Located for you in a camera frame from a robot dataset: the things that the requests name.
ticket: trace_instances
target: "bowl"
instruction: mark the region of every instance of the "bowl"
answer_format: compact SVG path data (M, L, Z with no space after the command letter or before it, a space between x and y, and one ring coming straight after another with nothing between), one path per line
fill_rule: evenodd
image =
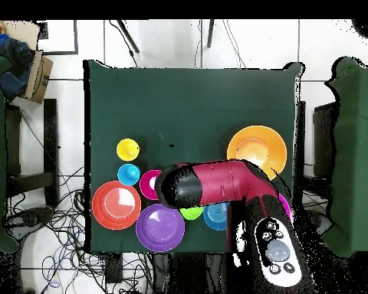
M257 165L270 180L286 165L288 152L282 137L267 126L249 126L238 131L230 141L228 159L247 160Z
M122 139L117 145L117 155L121 160L130 162L139 155L139 145L132 139Z

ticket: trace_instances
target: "plate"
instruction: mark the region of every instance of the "plate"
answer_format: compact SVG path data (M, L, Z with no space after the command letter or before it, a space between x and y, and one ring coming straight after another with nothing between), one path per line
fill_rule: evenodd
M227 158L248 160L270 180L284 170L288 152L282 137L267 126L249 126L238 131L228 145Z
M91 208L100 225L111 230L122 230L136 222L140 205L140 196L134 187L109 181L97 189Z
M207 205L203 213L205 223L213 230L224 231L228 217L229 203Z
M145 208L136 222L136 235L145 248L165 253L182 240L186 224L182 215L162 204Z

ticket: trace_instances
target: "green table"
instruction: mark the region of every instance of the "green table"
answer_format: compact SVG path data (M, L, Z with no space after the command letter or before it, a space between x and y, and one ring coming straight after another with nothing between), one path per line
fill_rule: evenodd
M345 57L330 82L340 106L334 128L335 166L324 241L338 256L368 251L368 67Z
M111 69L92 60L88 65L91 197L117 179L125 163L116 154L121 139L139 143L133 163L144 173L177 162L225 159L232 136L250 125L269 126L284 139L287 164L281 177L291 187L299 63L285 70ZM156 203L140 196L142 208ZM148 251L136 237L135 224L108 230L92 213L90 250ZM207 227L202 216L186 220L183 240L171 251L223 253L225 232Z

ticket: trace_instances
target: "white tile floor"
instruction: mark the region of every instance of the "white tile floor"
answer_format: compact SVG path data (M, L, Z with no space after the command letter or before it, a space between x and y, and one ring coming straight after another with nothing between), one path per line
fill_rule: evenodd
M199 20L148 20L127 21L126 26L140 49L135 54L139 67L180 67L200 68L200 48L195 60L196 47L200 40ZM240 56L246 67L262 69L283 68L292 61L305 65L301 83L301 100L307 102L305 172L310 175L314 163L312 113L315 106L334 101L334 95L324 85L331 77L333 62L342 56L354 56L368 64L368 40L359 36L350 20L230 20L228 25L237 41ZM228 38L222 20L215 21L211 48L206 47L209 20L203 21L203 68L221 69L239 67L239 60ZM71 24L51 24L52 37L66 35ZM53 60L51 80L45 98L57 99L59 125L59 162L63 174L61 181L84 165L84 93L83 59L95 59L111 67L134 67L118 30L109 21L77 21L78 55L50 56ZM50 51L64 51L62 44L54 46L41 43ZM37 137L43 141L43 109L41 105L16 99L25 111ZM21 127L21 167L22 173L43 170L43 150L22 123ZM83 170L72 178L68 185L71 190L82 188ZM62 194L67 189L61 187ZM27 199L20 208L44 206L43 191L27 193ZM63 208L71 203L66 200ZM22 253L21 267L24 287L40 292L46 285L42 276L42 261L53 255L61 245L48 229L41 229L29 236ZM125 254L129 261L136 254ZM47 273L51 261L45 261ZM75 269L59 270L58 276L64 284L71 283ZM61 287L50 287L45 294L63 294ZM67 294L103 294L93 279L79 275Z

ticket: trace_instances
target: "black chair leg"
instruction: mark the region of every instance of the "black chair leg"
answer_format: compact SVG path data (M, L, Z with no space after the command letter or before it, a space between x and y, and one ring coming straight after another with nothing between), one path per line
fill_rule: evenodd
M131 43L131 46L133 47L133 50L135 51L135 53L139 53L139 48L137 47L137 45L135 44L135 42L131 38L131 35L128 32L128 30L126 29L126 26L124 25L123 21L118 20L117 24L119 24L119 26L120 26L121 30L123 31L124 35L126 35L126 39Z
M215 19L210 19L210 23L209 23L209 36L207 37L207 47L211 47L212 46L212 32L214 31L214 20Z

